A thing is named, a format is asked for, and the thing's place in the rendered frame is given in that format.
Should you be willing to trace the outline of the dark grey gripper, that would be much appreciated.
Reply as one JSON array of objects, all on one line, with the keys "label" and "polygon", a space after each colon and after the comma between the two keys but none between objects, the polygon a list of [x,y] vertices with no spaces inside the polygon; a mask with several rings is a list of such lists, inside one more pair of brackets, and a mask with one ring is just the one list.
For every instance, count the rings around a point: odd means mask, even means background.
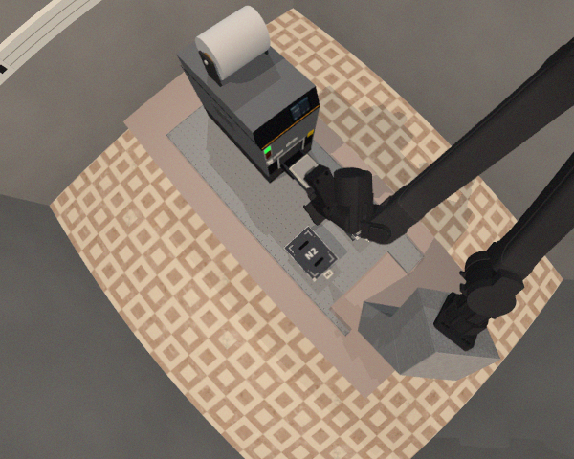
[{"label": "dark grey gripper", "polygon": [[[305,191],[307,192],[307,196],[310,199],[310,201],[312,201],[314,198],[316,198],[316,194],[314,193],[314,191],[312,190],[311,187],[307,187],[305,189]],[[335,203],[334,205],[336,205],[337,203]],[[334,205],[331,207],[330,212],[329,212],[329,217],[330,217],[330,221],[332,221],[331,219],[331,214],[332,214],[332,210],[334,208]],[[316,212],[316,210],[314,209],[313,205],[310,203],[308,203],[307,205],[303,205],[303,208],[305,209],[306,212],[308,212],[308,214],[310,215],[312,221],[318,226],[322,221],[324,221],[326,218],[324,218],[322,215],[320,215],[319,213]]]}]

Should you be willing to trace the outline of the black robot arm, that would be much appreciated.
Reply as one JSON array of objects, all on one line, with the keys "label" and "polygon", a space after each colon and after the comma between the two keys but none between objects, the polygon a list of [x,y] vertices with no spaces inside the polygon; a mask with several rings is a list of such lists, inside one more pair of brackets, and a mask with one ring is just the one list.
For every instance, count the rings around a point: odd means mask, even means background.
[{"label": "black robot arm", "polygon": [[[573,42],[573,43],[572,43]],[[349,234],[387,245],[429,211],[574,105],[574,37],[520,87],[410,183],[373,204],[372,174],[319,164],[304,181],[317,213]],[[335,188],[335,197],[334,197]],[[363,217],[364,213],[364,217]],[[363,220],[362,220],[363,219]],[[513,311],[515,295],[542,258],[574,229],[574,152],[514,226],[465,263],[466,280],[451,292],[433,326],[464,351],[489,319]],[[488,252],[489,251],[489,252]],[[492,267],[491,267],[492,266]],[[468,304],[468,305],[467,305]]]}]

